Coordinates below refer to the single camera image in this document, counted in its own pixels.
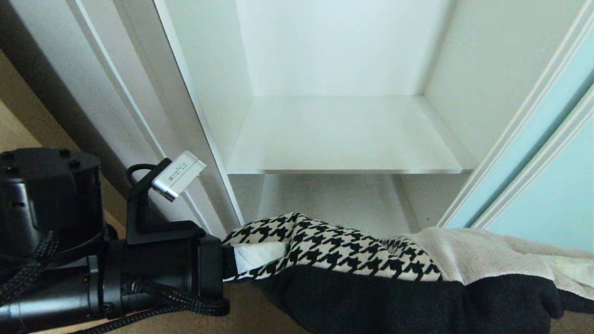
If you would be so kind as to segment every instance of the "white cabinet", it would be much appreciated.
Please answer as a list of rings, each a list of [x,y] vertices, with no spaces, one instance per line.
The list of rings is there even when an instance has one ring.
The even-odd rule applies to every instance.
[[[379,237],[455,211],[583,3],[155,0],[239,220]]]

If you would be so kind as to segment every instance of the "cloth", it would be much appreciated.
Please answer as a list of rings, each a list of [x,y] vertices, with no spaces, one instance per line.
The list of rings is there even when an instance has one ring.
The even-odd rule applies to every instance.
[[[223,243],[266,242],[288,248],[225,281],[253,280],[314,333],[548,333],[564,310],[594,313],[588,271],[575,267],[592,260],[582,251],[474,229],[376,239],[300,213],[246,224]]]

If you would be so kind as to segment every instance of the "black motor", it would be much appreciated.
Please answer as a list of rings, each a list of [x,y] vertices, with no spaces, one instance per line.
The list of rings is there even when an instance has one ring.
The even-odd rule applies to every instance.
[[[147,309],[92,332],[171,311],[227,314],[220,240],[193,222],[167,222],[150,208],[151,182],[170,163],[143,165],[151,171],[132,186],[128,239],[118,240],[103,221],[97,157],[54,149],[4,152],[0,332],[34,332]]]

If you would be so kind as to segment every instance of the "black bracket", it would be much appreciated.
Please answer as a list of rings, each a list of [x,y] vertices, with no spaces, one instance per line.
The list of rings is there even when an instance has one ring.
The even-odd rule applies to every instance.
[[[148,191],[151,189],[152,182],[170,163],[170,159],[163,159],[130,189],[126,227],[127,244],[148,244],[206,235],[203,229],[190,220],[168,222],[150,208]]]

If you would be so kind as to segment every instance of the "houndstooth fabric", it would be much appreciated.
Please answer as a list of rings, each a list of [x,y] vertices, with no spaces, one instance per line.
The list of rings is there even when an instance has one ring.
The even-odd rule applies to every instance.
[[[427,253],[406,237],[375,239],[356,229],[288,213],[246,224],[229,234],[224,244],[284,241],[289,251],[263,267],[225,279],[263,279],[291,266],[314,266],[355,275],[406,281],[441,281]]]

